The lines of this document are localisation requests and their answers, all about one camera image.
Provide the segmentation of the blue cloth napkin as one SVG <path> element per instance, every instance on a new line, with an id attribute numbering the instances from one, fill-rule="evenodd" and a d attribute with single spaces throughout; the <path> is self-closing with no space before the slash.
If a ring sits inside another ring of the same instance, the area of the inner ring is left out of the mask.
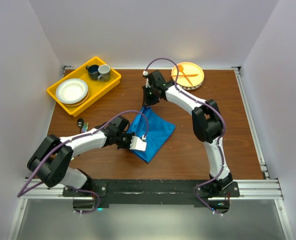
<path id="1" fill-rule="evenodd" d="M 140 112 L 147 117 L 149 124 L 146 136 L 147 146 L 145 151 L 133 150 L 132 152 L 141 160 L 150 163 L 173 134 L 176 126 L 157 115 L 151 107 L 142 107 Z M 134 118 L 127 132 L 135 133 L 137 137 L 144 135 L 146 132 L 146 120 L 140 113 Z"/>

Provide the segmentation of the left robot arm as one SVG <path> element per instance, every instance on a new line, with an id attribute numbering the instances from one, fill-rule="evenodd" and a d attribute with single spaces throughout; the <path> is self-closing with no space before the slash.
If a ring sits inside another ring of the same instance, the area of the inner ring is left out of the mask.
<path id="1" fill-rule="evenodd" d="M 71 160 L 90 150 L 111 145 L 118 149 L 145 150 L 145 142 L 134 132 L 125 131 L 128 124 L 126 118 L 116 116 L 84 133 L 68 137 L 46 136 L 27 163 L 31 176 L 21 193 L 41 184 L 49 188 L 61 184 L 74 189 L 80 196 L 87 196 L 92 190 L 91 178 L 82 170 L 71 168 Z"/>

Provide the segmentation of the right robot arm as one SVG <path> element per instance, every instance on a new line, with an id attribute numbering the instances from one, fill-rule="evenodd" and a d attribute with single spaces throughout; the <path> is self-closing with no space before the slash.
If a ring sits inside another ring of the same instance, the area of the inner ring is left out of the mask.
<path id="1" fill-rule="evenodd" d="M 208 189 L 215 196 L 223 196 L 229 190 L 233 177 L 223 148 L 226 123 L 217 102 L 198 98 L 174 81 L 166 81 L 158 70 L 151 73 L 144 70 L 142 74 L 146 79 L 145 86 L 142 87 L 144 107 L 155 105 L 164 99 L 191 115 L 193 133 L 203 143 L 210 167 L 210 180 L 202 183 L 199 188 Z"/>

